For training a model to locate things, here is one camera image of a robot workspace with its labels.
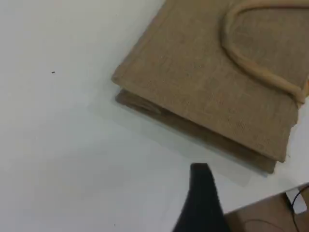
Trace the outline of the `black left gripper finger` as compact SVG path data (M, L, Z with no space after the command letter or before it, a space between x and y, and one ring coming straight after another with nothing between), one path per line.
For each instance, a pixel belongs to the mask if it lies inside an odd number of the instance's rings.
M206 163L190 166L189 191L174 232L229 232L214 177Z

